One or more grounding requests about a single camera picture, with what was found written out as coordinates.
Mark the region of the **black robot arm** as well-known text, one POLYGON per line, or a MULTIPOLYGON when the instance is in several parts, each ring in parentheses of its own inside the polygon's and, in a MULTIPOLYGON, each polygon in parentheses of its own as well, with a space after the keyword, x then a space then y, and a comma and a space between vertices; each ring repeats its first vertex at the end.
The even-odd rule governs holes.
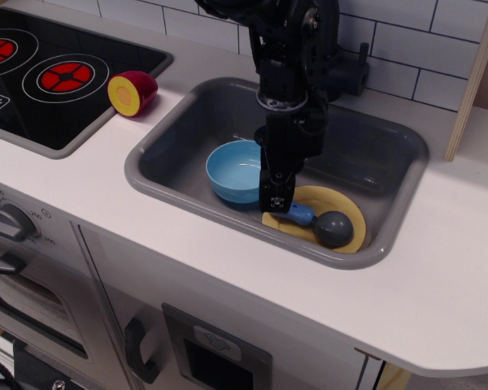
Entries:
POLYGON ((317 72, 325 65, 316 1, 200 1, 209 15, 249 30, 259 75, 256 101, 266 123, 255 131, 260 147, 259 208, 286 213, 296 175, 307 158, 321 154, 327 101, 317 72))

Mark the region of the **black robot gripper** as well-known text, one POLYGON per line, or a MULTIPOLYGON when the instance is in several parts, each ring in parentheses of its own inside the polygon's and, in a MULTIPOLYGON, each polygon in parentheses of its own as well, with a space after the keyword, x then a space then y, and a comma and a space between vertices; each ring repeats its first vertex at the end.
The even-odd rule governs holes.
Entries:
POLYGON ((302 108, 290 113, 267 114, 266 124, 255 131, 264 160, 259 174, 262 212, 290 210, 296 185, 294 175, 305 159, 322 153, 327 124, 327 103, 318 95, 310 96, 302 108))

